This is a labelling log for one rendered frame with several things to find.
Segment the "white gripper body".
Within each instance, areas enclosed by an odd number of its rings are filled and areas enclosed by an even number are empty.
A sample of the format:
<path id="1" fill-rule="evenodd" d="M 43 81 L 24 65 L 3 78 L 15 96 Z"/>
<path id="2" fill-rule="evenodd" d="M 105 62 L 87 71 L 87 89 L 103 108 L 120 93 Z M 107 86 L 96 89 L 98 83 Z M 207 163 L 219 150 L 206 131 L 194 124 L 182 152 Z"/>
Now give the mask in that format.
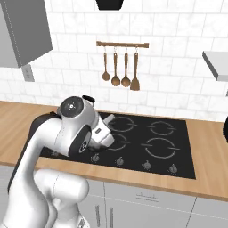
<path id="1" fill-rule="evenodd" d="M 113 114 L 110 114 L 106 117 L 102 123 L 102 140 L 101 145 L 103 147 L 110 147 L 114 143 L 114 137 L 111 134 L 111 130 L 109 128 L 109 123 L 115 118 Z"/>

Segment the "black kettle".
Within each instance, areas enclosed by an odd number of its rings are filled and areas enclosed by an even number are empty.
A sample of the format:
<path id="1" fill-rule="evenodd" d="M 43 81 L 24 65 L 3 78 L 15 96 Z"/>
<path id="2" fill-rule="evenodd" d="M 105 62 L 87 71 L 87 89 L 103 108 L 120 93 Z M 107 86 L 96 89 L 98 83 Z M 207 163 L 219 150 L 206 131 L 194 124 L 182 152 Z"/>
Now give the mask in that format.
<path id="1" fill-rule="evenodd" d="M 226 118 L 226 120 L 224 122 L 223 135 L 224 135 L 225 140 L 228 143 L 228 117 Z"/>

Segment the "wooden ladle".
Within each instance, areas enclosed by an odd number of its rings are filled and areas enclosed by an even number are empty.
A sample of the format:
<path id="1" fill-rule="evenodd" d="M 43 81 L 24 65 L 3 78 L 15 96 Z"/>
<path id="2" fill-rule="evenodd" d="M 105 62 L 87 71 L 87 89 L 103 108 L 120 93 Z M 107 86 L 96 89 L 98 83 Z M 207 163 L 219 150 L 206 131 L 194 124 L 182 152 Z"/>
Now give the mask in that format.
<path id="1" fill-rule="evenodd" d="M 120 85 L 120 79 L 117 76 L 117 59 L 118 59 L 118 55 L 116 53 L 114 53 L 114 77 L 111 80 L 111 83 L 114 86 Z"/>

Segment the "wooden spatula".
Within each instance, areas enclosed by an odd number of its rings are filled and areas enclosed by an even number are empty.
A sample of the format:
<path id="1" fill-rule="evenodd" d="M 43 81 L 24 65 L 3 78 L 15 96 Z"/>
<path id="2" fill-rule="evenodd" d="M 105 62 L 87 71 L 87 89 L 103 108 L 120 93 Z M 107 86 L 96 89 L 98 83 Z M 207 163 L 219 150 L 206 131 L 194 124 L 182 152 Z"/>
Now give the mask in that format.
<path id="1" fill-rule="evenodd" d="M 140 90 L 139 80 L 137 78 L 137 63 L 138 63 L 138 53 L 134 54 L 134 77 L 130 85 L 130 89 L 133 91 Z"/>

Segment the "small wooden spoon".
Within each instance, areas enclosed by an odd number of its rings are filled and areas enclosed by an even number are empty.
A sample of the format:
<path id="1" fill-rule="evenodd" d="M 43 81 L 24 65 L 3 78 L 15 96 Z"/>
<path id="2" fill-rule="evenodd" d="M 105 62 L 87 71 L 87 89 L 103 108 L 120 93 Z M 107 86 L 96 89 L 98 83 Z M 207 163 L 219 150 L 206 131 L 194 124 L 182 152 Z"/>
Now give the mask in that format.
<path id="1" fill-rule="evenodd" d="M 103 55 L 104 57 L 104 72 L 102 74 L 102 79 L 105 81 L 109 81 L 110 80 L 110 74 L 107 71 L 107 54 L 105 53 Z"/>

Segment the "black hob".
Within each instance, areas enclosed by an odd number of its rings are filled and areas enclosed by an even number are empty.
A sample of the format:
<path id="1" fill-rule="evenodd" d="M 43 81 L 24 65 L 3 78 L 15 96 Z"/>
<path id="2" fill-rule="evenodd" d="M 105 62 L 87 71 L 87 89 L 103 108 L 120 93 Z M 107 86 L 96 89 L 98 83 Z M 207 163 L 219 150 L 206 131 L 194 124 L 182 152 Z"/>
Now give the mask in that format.
<path id="1" fill-rule="evenodd" d="M 114 143 L 103 151 L 86 150 L 74 158 L 76 162 L 188 179 L 196 177 L 184 120 L 113 115 L 109 128 Z M 100 159 L 92 162 L 91 157 L 96 153 Z M 124 160 L 122 166 L 116 164 L 119 157 Z M 146 161 L 151 163 L 150 170 L 143 168 Z M 176 174 L 169 171 L 172 165 L 177 167 Z"/>

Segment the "grey cupboard door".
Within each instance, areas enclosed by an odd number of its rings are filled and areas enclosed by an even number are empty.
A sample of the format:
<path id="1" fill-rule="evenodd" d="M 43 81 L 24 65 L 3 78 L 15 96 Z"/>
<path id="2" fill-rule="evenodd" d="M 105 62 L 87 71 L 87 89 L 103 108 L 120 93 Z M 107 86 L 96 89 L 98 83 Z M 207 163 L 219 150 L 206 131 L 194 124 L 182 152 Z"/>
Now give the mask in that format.
<path id="1" fill-rule="evenodd" d="M 103 182 L 88 180 L 89 193 L 85 200 L 78 204 L 80 212 L 86 218 L 91 228 L 106 228 Z M 101 226 L 97 227 L 95 206 L 99 205 Z"/>
<path id="2" fill-rule="evenodd" d="M 113 228 L 187 228 L 190 212 L 106 198 L 107 222 L 113 208 Z"/>
<path id="3" fill-rule="evenodd" d="M 187 228 L 228 228 L 228 202 L 197 198 Z"/>

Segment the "grey drawer front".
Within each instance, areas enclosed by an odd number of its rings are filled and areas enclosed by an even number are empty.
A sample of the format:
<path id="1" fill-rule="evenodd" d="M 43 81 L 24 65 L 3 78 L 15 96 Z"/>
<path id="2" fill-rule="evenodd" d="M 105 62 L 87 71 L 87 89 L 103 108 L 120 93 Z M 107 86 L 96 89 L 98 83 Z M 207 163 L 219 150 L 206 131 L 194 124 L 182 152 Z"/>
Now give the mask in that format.
<path id="1" fill-rule="evenodd" d="M 191 212 L 195 198 L 182 194 L 165 191 L 154 191 L 115 183 L 105 183 L 105 196 L 113 200 L 123 200 L 127 202 L 149 205 L 159 208 L 168 208 L 177 211 Z M 152 195 L 159 198 L 159 202 L 137 199 L 136 194 Z"/>

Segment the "grey cupboard front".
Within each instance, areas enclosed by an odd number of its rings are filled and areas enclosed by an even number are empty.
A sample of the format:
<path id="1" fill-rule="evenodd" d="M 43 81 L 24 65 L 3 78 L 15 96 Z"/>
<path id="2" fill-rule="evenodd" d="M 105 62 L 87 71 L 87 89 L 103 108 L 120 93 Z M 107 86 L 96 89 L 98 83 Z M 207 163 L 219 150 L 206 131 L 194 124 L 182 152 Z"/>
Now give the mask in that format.
<path id="1" fill-rule="evenodd" d="M 7 193 L 7 186 L 14 167 L 0 166 L 0 195 Z"/>

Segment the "black range hood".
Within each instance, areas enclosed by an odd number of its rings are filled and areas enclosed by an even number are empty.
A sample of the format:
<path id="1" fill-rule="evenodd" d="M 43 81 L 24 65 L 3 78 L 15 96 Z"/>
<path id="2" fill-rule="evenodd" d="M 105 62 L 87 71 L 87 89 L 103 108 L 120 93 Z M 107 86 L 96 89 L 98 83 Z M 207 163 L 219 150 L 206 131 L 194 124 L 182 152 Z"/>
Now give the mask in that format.
<path id="1" fill-rule="evenodd" d="M 100 11 L 118 11 L 124 0 L 95 0 Z"/>

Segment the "wooden utensil rail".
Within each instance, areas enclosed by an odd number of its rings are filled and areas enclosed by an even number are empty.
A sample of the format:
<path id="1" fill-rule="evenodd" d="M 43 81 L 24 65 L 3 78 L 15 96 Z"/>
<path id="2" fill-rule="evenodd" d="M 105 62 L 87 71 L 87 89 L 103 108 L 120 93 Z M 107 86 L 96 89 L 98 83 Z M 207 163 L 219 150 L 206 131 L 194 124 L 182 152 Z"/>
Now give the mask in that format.
<path id="1" fill-rule="evenodd" d="M 115 42 L 96 41 L 96 46 L 149 48 L 149 43 L 117 43 L 117 42 L 115 43 Z"/>

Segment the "grey wall socket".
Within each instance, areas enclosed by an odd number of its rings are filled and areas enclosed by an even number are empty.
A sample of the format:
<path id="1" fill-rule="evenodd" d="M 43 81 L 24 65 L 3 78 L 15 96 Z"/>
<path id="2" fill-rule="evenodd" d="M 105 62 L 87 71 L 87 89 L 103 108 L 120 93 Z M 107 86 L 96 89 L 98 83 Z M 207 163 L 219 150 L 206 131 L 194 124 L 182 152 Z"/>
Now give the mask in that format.
<path id="1" fill-rule="evenodd" d="M 34 75 L 30 64 L 27 64 L 21 68 L 24 79 L 27 82 L 34 82 Z"/>

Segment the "grey wall shelf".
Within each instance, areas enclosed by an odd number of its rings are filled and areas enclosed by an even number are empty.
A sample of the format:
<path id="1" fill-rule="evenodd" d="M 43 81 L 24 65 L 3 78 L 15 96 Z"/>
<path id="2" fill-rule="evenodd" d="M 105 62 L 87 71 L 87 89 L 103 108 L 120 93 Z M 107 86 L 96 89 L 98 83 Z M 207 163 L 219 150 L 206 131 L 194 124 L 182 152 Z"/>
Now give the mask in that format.
<path id="1" fill-rule="evenodd" d="M 202 57 L 217 81 L 228 82 L 228 52 L 204 51 Z"/>

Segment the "grey wall cupboard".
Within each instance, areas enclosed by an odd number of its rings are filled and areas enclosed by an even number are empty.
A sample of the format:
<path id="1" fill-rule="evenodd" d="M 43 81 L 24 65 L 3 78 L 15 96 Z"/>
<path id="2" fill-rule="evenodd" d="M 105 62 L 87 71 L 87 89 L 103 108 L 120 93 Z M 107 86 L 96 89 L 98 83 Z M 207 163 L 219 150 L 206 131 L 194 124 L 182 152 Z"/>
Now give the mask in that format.
<path id="1" fill-rule="evenodd" d="M 52 49 L 44 0 L 0 0 L 0 67 L 23 67 Z"/>

